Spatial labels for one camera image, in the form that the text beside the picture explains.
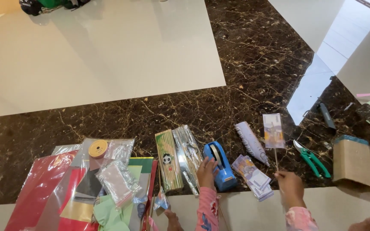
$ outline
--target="stack of banknotes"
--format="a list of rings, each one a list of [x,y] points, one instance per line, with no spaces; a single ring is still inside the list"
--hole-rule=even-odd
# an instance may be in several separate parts
[[[244,178],[258,201],[261,202],[273,196],[273,191],[269,186],[270,178],[254,165],[249,156],[239,155],[232,163],[232,168]]]

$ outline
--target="tape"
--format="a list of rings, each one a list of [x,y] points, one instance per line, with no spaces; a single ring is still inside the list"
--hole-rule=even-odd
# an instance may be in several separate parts
[[[216,147],[213,144],[209,145],[209,147],[212,149],[213,155],[214,155],[215,159],[218,161],[218,166],[223,167],[222,161],[221,161],[221,156],[218,154],[218,150],[216,150]]]
[[[108,149],[108,142],[105,140],[96,140],[89,146],[88,154],[94,159],[101,159],[105,156]]]

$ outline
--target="pruning shears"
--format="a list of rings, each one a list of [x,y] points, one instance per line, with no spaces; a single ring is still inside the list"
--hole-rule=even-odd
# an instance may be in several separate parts
[[[311,167],[312,171],[315,173],[317,177],[322,177],[322,175],[319,173],[318,169],[316,168],[315,164],[322,169],[322,174],[326,178],[331,178],[331,175],[329,174],[328,170],[325,168],[324,164],[315,156],[313,152],[311,152],[309,149],[303,147],[299,142],[294,140],[294,146],[296,150],[298,150],[301,153],[301,157],[305,160],[305,162]]]

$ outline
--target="floral sleeve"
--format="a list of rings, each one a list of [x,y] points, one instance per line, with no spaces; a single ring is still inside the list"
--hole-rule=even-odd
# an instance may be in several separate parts
[[[287,231],[318,231],[311,212],[304,207],[291,207],[285,214]]]
[[[195,231],[218,231],[218,198],[216,192],[207,187],[200,188],[198,222]]]

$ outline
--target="tape dispenser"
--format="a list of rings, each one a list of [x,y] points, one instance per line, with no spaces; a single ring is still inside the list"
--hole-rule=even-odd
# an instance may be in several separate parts
[[[203,157],[215,158],[218,161],[219,173],[215,178],[215,183],[220,192],[226,191],[236,186],[236,178],[232,173],[232,168],[229,165],[228,159],[222,146],[213,141],[205,144],[203,147]]]

